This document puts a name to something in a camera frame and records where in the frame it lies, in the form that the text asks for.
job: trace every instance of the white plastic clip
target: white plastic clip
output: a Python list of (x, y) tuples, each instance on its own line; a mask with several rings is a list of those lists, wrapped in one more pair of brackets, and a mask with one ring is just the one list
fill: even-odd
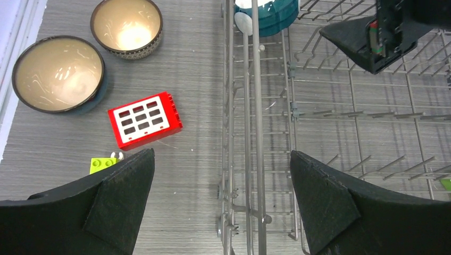
[[(110, 158), (115, 158), (116, 157), (116, 153), (112, 152)], [(118, 160), (123, 160), (124, 159), (124, 153), (120, 152), (118, 153)]]

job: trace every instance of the gray wood-grain surface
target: gray wood-grain surface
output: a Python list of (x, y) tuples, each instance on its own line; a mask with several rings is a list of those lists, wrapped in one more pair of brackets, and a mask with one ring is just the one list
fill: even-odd
[(86, 176), (92, 157), (119, 150), (106, 111), (167, 91), (184, 130), (144, 146), (155, 149), (156, 172), (135, 254), (220, 254), (214, 221), (220, 209), (220, 1), (156, 0), (164, 39), (139, 61), (119, 59), (95, 41), (89, 20), (98, 2), (48, 0), (38, 39), (74, 35), (93, 43), (105, 59), (111, 88), (84, 116), (48, 115), (19, 103), (0, 168), (0, 200), (26, 199)]

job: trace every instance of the bowl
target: bowl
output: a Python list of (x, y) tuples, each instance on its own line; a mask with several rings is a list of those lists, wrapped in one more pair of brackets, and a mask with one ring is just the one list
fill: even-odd
[(17, 59), (12, 85), (27, 106), (45, 113), (87, 111), (105, 94), (105, 64), (98, 50), (74, 36), (52, 36)]
[(151, 0), (103, 0), (91, 16), (97, 42), (118, 57), (150, 55), (162, 39), (163, 18)]
[[(252, 17), (252, 0), (235, 0), (235, 12)], [(258, 0), (259, 36), (276, 35), (289, 27), (298, 14), (299, 0)]]

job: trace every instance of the red lego brick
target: red lego brick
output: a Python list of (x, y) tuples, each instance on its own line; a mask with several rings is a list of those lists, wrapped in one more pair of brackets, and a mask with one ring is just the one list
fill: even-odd
[(162, 92), (108, 110), (118, 146), (131, 150), (182, 130), (171, 94)]

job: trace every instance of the wire rack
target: wire rack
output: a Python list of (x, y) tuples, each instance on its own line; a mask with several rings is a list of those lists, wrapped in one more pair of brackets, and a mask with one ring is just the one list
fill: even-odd
[(308, 254), (291, 150), (386, 189), (449, 200), (439, 182), (451, 178), (447, 31), (428, 33), (371, 75), (319, 30), (374, 14), (373, 0), (302, 1), (299, 19), (269, 38), (243, 35), (233, 25), (233, 1), (222, 5), (224, 254)]

